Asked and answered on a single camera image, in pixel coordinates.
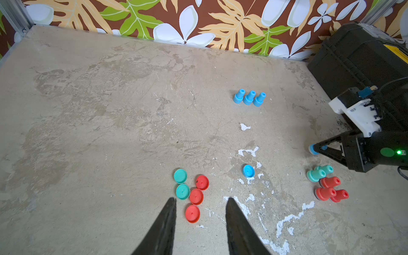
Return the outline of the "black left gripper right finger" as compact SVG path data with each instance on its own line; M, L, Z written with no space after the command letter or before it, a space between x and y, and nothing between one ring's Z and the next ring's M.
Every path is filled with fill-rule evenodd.
M225 217L228 250L231 255L270 255L237 202L231 197L227 199Z

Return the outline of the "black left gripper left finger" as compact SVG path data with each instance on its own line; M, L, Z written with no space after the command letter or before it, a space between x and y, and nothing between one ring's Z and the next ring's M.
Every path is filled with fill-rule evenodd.
M176 200L169 198L132 255L171 255L176 226Z

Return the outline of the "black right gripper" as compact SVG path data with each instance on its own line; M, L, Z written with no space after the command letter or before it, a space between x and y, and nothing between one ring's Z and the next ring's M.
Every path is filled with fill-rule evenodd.
M360 131L344 132L314 144L313 149L356 172L367 172L377 165L408 165L406 131L380 131L367 138Z

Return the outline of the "blue stamp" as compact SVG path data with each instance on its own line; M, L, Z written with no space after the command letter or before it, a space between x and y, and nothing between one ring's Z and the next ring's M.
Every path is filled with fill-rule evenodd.
M255 91L250 91L244 98L243 102L246 105L251 105L254 101L254 98L256 97L256 92Z
M243 101L243 98L245 96L245 90L244 89L240 89L233 97L233 101L236 104L240 104Z
M266 93L262 92L257 97L254 98L253 104L257 107L260 107L266 98Z
M318 154L319 154L318 152L316 152L316 151L314 150L314 144L313 144L313 145L310 145L310 146L308 147L308 150L309 150L310 154L312 154L312 155L318 155Z

